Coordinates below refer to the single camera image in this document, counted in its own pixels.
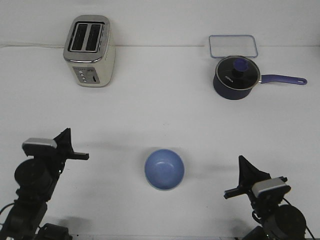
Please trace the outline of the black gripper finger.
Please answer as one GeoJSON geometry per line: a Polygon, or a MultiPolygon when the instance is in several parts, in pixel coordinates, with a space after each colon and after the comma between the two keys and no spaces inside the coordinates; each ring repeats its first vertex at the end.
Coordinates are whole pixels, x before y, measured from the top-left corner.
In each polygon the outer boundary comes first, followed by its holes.
{"type": "Polygon", "coordinates": [[[57,144],[56,149],[60,153],[74,153],[74,150],[72,147],[72,138],[71,138],[70,128],[66,128],[65,130],[63,130],[53,140],[56,142],[57,144]]]}
{"type": "Polygon", "coordinates": [[[249,188],[258,182],[271,179],[271,175],[257,169],[243,155],[238,157],[239,178],[238,187],[249,188]]]}

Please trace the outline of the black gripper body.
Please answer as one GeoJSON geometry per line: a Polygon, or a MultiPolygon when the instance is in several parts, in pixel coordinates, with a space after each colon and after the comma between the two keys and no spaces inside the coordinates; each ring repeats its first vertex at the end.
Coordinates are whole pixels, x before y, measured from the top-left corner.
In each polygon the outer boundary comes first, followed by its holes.
{"type": "Polygon", "coordinates": [[[60,175],[67,160],[89,159],[88,153],[75,152],[72,148],[36,147],[29,155],[34,156],[30,166],[31,175],[43,175],[45,172],[50,175],[60,175]]]}
{"type": "MultiPolygon", "coordinates": [[[[288,178],[284,177],[284,176],[280,176],[278,178],[282,178],[283,180],[285,180],[285,183],[287,184],[288,178]]],[[[267,198],[256,198],[252,192],[252,187],[236,187],[236,188],[232,188],[232,189],[228,189],[224,191],[224,198],[225,199],[229,199],[229,198],[233,198],[233,197],[237,197],[243,194],[246,194],[250,200],[251,205],[253,206],[253,208],[257,208],[258,205],[262,205],[264,208],[271,208],[273,206],[278,206],[284,199],[283,197],[271,197],[268,196],[267,198]]]]}

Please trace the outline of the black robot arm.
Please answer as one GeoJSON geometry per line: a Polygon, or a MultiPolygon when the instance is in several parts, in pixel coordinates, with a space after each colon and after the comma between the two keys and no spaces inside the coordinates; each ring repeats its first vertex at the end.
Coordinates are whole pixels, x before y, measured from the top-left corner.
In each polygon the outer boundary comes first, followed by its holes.
{"type": "Polygon", "coordinates": [[[88,160],[89,154],[75,152],[71,129],[53,139],[31,137],[21,145],[28,157],[14,172],[19,188],[17,199],[0,230],[2,240],[71,240],[69,229],[52,223],[41,226],[67,160],[88,160]]]}
{"type": "Polygon", "coordinates": [[[244,156],[238,157],[238,186],[224,191],[229,199],[247,195],[252,218],[258,225],[243,240],[304,240],[306,232],[315,237],[307,226],[303,213],[285,199],[291,190],[287,177],[272,178],[252,165],[244,156]]]}

